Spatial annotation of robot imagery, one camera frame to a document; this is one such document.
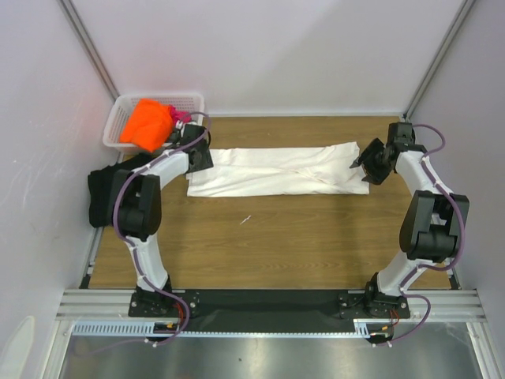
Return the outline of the white Coca-Cola t-shirt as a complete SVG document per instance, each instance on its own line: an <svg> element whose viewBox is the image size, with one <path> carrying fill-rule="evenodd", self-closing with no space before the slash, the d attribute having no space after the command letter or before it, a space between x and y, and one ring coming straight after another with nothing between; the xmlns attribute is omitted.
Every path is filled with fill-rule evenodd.
<svg viewBox="0 0 505 379"><path fill-rule="evenodd" d="M212 149L214 167L186 175L189 197L368 195L357 142L315 148Z"/></svg>

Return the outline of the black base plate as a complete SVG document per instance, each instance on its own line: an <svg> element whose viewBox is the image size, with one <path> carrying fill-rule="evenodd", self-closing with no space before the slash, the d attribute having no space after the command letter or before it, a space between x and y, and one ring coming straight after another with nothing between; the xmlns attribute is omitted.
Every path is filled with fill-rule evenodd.
<svg viewBox="0 0 505 379"><path fill-rule="evenodd" d="M188 332L351 332L355 319L406 319L403 297L376 298L363 290L184 290Z"/></svg>

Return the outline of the aluminium frame rail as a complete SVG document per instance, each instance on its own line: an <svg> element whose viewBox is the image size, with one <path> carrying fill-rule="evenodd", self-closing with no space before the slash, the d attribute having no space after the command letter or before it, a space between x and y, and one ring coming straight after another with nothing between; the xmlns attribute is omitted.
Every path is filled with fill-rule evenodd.
<svg viewBox="0 0 505 379"><path fill-rule="evenodd" d="M212 309L280 310L287 306L300 311L317 306L338 306L342 290L176 290L190 309L202 314ZM414 290L408 293L410 320L419 321L427 309L424 298L431 303L429 322L483 322L486 320L481 300L475 290ZM56 313L61 320L113 320L128 318L132 289L67 290Z"/></svg>

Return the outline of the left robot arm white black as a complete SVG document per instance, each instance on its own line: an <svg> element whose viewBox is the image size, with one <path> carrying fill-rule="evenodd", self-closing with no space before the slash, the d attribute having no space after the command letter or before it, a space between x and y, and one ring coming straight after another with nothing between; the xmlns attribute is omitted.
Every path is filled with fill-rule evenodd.
<svg viewBox="0 0 505 379"><path fill-rule="evenodd" d="M174 306L170 276L164 268L157 233L163 218L162 189L174 179L213 167L210 126L186 123L176 140L149 161L114 174L109 213L115 234L127 246L137 274L137 302L157 316Z"/></svg>

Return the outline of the white plastic basket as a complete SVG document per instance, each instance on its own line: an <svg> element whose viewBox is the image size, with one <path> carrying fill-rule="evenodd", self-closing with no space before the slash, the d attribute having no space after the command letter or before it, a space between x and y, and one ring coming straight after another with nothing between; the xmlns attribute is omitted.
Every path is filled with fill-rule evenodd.
<svg viewBox="0 0 505 379"><path fill-rule="evenodd" d="M184 113L205 111L204 97L195 92L140 92L119 96L112 107L103 131L103 144L124 155L144 152L131 143L120 143L119 137L134 108L141 99L153 99L163 105L171 105Z"/></svg>

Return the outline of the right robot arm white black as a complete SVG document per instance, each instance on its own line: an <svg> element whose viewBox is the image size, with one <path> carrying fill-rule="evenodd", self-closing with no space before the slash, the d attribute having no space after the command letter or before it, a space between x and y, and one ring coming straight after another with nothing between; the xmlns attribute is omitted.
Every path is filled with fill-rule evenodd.
<svg viewBox="0 0 505 379"><path fill-rule="evenodd" d="M406 311L408 288L427 270L452 270L464 248L469 199L443 183L430 162L433 152L417 143L415 130L408 122L391 123L387 140L374 139L351 165L376 186L395 172L412 195L399 232L400 250L367 282L360 301L374 318Z"/></svg>

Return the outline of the pink t-shirt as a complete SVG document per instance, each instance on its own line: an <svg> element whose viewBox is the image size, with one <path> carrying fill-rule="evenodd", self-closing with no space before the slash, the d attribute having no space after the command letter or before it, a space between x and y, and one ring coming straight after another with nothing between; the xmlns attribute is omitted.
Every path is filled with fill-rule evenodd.
<svg viewBox="0 0 505 379"><path fill-rule="evenodd" d="M174 123L192 121L192 115L189 112L180 111L173 105L168 105L168 111Z"/></svg>

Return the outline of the black folded t-shirt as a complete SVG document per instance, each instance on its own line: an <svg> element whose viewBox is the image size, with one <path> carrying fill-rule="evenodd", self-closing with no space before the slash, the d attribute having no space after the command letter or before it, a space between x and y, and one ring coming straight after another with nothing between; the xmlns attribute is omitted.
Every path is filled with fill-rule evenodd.
<svg viewBox="0 0 505 379"><path fill-rule="evenodd" d="M131 171L149 163L151 160L153 160L151 154L141 153L121 163L90 172L88 175L88 190L90 193L88 221L92 227L105 227L110 223L107 207L114 174L119 170Z"/></svg>

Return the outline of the orange t-shirt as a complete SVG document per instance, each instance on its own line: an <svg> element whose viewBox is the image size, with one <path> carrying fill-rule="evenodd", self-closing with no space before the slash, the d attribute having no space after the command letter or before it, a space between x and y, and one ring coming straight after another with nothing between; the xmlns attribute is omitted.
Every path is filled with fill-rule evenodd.
<svg viewBox="0 0 505 379"><path fill-rule="evenodd" d="M161 148L174 129L170 110L169 105L141 99L125 124L119 142L134 144L147 152Z"/></svg>

